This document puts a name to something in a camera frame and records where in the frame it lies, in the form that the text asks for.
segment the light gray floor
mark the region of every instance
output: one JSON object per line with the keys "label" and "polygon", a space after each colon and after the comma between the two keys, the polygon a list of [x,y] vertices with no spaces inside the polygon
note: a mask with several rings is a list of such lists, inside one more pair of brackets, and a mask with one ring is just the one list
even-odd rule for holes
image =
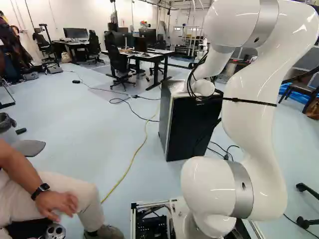
{"label": "light gray floor", "polygon": [[[112,83],[111,78],[94,69],[73,64],[62,67],[76,71],[92,87],[108,89]],[[144,69],[149,67],[149,63],[142,65]],[[188,72],[170,68],[175,79],[185,78]],[[13,86],[17,104],[2,112],[17,120],[18,127],[27,128],[21,138],[47,143],[43,152],[30,159],[38,170],[55,171],[95,183],[102,197],[123,175],[133,153],[143,142],[145,121],[133,115],[126,104],[108,103],[109,99],[118,97],[116,94],[72,84],[75,79],[78,79],[75,73],[64,72],[43,75],[37,80]],[[137,83],[138,90],[129,88],[128,92],[153,99],[160,97],[159,87],[145,92],[146,80],[139,79]],[[223,85],[218,84],[217,87],[222,89]],[[145,118],[150,118],[160,103],[143,99],[131,99],[129,102]],[[277,107],[273,127],[274,147],[287,182],[287,215],[294,220],[300,215],[319,219],[316,199],[295,190],[295,184],[304,182],[319,191],[319,122],[305,117],[301,113],[302,108],[303,105],[292,100]],[[119,227],[127,239],[130,238],[131,202],[160,201],[181,195],[179,176],[184,162],[167,163],[158,137],[158,124],[151,122],[147,129],[148,140],[136,156],[131,171],[103,204],[107,223]],[[212,140],[223,147],[233,144],[221,125],[215,129]],[[231,153],[236,161],[241,160],[241,150],[233,148]],[[218,157],[209,151],[206,154]],[[77,217],[63,217],[62,224],[67,227],[67,238],[81,237],[83,229]],[[313,238],[284,217],[259,225],[268,239]],[[310,230],[319,235],[319,226]]]}

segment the person's hand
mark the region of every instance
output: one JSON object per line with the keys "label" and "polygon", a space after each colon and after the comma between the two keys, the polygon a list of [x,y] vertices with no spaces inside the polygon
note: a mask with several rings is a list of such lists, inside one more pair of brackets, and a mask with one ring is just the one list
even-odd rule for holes
{"label": "person's hand", "polygon": [[78,199],[71,193],[58,193],[54,191],[46,191],[40,193],[36,199],[35,204],[39,212],[52,221],[59,222],[58,215],[53,213],[53,210],[59,210],[69,217],[73,217],[78,207]]}

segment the black office chair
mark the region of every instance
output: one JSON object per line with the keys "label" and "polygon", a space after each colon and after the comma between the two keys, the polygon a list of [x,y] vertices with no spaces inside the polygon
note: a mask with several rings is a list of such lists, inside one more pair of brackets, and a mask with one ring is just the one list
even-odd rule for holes
{"label": "black office chair", "polygon": [[90,60],[90,57],[94,59],[94,64],[101,62],[105,65],[105,62],[100,59],[100,53],[101,53],[101,45],[99,43],[99,37],[96,35],[95,31],[89,30],[90,36],[89,36],[89,46],[88,46],[88,58]]}
{"label": "black office chair", "polygon": [[36,41],[36,44],[38,45],[39,50],[42,52],[43,56],[47,55],[46,58],[42,59],[42,61],[51,61],[55,60],[53,48],[51,47],[50,43],[45,40],[44,36],[42,34],[39,34],[37,31],[32,35],[32,38],[34,41]]}
{"label": "black office chair", "polygon": [[[160,38],[154,47],[155,47],[155,49],[165,50],[166,49],[166,42]],[[159,71],[161,72],[162,75],[164,74],[164,68],[159,67]],[[154,73],[154,67],[150,67],[150,76],[152,76],[153,73]]]}
{"label": "black office chair", "polygon": [[[305,185],[304,183],[297,184],[296,188],[300,192],[308,191],[311,195],[313,195],[315,198],[317,198],[317,200],[319,200],[319,194],[315,190],[313,190],[310,187],[308,187],[307,185]],[[311,225],[319,225],[319,220],[318,219],[317,220],[305,220],[303,217],[298,217],[297,218],[297,224],[301,228],[307,229]]]}
{"label": "black office chair", "polygon": [[124,91],[126,91],[125,84],[131,84],[135,87],[136,83],[130,82],[129,78],[131,78],[131,75],[129,75],[130,66],[128,62],[128,58],[125,55],[120,54],[117,46],[113,44],[107,44],[106,49],[109,52],[109,58],[111,61],[111,67],[118,72],[121,76],[116,76],[116,80],[113,81],[113,85],[110,86],[111,90],[114,86],[122,84],[124,87]]}

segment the trash can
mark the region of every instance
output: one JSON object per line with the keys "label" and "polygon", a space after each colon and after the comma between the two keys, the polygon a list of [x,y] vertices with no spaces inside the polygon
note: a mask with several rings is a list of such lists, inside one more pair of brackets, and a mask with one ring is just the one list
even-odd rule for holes
{"label": "trash can", "polygon": [[16,121],[7,113],[0,113],[0,138],[10,145],[18,141],[14,127],[16,127]]}

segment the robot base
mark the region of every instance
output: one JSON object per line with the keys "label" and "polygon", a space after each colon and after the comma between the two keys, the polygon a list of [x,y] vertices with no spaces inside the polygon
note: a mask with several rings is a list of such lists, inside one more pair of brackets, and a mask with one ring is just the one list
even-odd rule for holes
{"label": "robot base", "polygon": [[[139,239],[139,213],[143,210],[160,214],[163,208],[167,211],[167,237],[168,239],[211,239],[207,237],[196,225],[189,213],[189,208],[183,197],[177,197],[169,201],[155,203],[132,203],[131,206],[131,239]],[[235,229],[224,239],[251,239],[250,234],[255,232],[253,238],[263,239],[258,226],[255,223],[237,219]]]}

